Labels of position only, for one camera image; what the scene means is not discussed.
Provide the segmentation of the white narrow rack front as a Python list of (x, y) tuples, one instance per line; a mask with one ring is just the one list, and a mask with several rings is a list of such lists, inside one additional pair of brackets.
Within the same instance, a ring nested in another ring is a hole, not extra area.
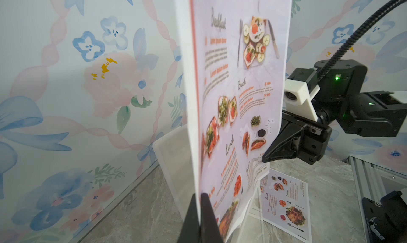
[(243, 138), (237, 126), (219, 127), (217, 133), (220, 138), (213, 140), (213, 149), (202, 152), (198, 185), (194, 184), (186, 126), (157, 140), (153, 149), (182, 218), (186, 218), (193, 194), (207, 193), (220, 235), (227, 241), (243, 222), (259, 180), (269, 169), (261, 158), (248, 157), (250, 145), (237, 149)]

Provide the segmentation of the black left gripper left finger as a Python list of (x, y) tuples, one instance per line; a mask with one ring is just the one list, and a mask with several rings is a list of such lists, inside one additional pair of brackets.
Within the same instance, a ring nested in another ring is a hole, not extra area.
[(196, 194), (193, 194), (177, 243), (200, 243)]

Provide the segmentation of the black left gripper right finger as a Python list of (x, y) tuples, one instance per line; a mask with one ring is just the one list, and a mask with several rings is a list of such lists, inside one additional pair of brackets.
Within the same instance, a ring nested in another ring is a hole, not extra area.
[(200, 196), (200, 211), (200, 242), (224, 243), (207, 193), (202, 193)]

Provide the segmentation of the restaurant special menu sheet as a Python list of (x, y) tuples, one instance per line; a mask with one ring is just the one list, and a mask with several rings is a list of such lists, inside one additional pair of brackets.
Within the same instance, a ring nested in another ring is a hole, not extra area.
[(175, 0), (195, 185), (202, 152), (213, 149), (219, 127), (237, 126), (243, 133), (237, 149), (250, 145), (251, 159), (262, 160), (277, 138), (291, 4)]

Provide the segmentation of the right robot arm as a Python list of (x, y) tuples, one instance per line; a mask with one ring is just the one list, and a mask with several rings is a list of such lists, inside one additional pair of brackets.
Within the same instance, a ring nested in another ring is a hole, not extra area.
[(361, 92), (367, 67), (355, 60), (340, 60), (322, 78), (313, 68), (297, 68), (285, 81), (282, 125), (262, 156), (264, 163), (299, 158), (319, 161), (337, 121), (347, 134), (361, 137), (396, 137), (407, 116), (407, 104), (387, 91)]

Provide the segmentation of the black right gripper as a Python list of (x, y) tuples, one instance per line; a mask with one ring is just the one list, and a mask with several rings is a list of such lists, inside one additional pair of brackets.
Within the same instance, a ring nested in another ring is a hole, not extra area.
[(324, 156), (331, 133), (328, 125), (283, 110), (281, 130), (262, 162), (298, 158), (313, 165)]

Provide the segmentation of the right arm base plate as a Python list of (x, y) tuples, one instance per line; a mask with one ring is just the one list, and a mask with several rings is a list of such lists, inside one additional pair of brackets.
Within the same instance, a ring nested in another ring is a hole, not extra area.
[(368, 243), (399, 243), (407, 238), (407, 196), (393, 191), (375, 202), (361, 199)]

